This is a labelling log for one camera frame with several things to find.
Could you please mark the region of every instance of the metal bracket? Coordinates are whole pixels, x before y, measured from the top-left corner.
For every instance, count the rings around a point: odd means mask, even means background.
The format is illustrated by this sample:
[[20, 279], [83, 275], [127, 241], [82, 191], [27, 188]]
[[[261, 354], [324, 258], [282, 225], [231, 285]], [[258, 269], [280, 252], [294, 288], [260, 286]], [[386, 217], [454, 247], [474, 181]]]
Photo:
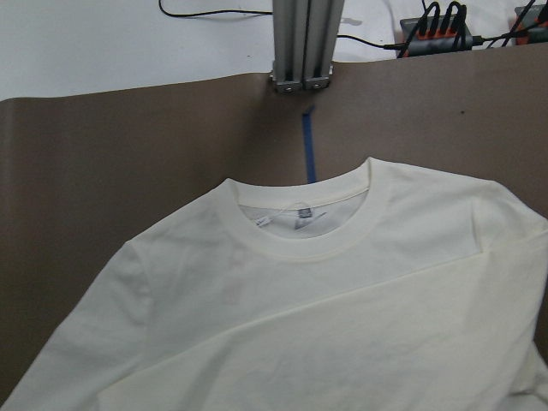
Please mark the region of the metal bracket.
[[279, 92], [329, 86], [343, 6], [344, 0], [272, 0], [271, 78]]

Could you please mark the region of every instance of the brown mat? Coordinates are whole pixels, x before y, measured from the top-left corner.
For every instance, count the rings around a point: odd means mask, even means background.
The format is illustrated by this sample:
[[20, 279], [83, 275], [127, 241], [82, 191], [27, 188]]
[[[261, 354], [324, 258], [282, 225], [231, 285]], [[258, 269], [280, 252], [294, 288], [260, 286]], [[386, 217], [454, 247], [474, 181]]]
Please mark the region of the brown mat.
[[[266, 74], [0, 103], [0, 401], [108, 258], [225, 177], [306, 182], [371, 156], [501, 182], [548, 217], [548, 45], [337, 64], [278, 95]], [[548, 355], [548, 311], [536, 342]]]

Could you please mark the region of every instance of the blue tape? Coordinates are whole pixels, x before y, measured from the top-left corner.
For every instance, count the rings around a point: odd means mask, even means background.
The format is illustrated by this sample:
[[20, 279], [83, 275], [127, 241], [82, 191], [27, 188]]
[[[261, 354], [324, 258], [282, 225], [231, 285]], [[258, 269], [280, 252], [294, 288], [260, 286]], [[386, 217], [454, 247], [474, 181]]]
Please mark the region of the blue tape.
[[311, 106], [302, 115], [302, 133], [305, 143], [305, 156], [307, 159], [307, 179], [308, 184], [316, 182], [316, 166], [314, 165], [314, 150], [312, 138], [312, 118], [311, 114], [314, 111], [314, 106]]

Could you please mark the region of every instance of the folded sleeve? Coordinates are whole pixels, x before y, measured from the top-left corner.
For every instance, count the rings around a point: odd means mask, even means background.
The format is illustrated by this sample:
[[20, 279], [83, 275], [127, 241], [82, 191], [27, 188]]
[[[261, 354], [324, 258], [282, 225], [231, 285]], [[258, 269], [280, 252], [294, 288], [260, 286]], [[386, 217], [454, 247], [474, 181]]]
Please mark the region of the folded sleeve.
[[126, 243], [56, 328], [0, 411], [92, 409], [98, 391], [138, 366], [151, 300], [139, 255]]
[[483, 251], [547, 229], [548, 220], [529, 208], [505, 186], [498, 182], [485, 182], [474, 203], [474, 230]]

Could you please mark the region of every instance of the white t-shirt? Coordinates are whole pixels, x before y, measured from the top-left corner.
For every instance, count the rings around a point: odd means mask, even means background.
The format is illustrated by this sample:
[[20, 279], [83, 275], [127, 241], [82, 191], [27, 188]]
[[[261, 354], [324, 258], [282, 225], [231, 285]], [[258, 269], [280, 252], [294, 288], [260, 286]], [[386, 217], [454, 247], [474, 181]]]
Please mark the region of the white t-shirt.
[[496, 182], [227, 179], [123, 245], [1, 410], [546, 410], [547, 267]]

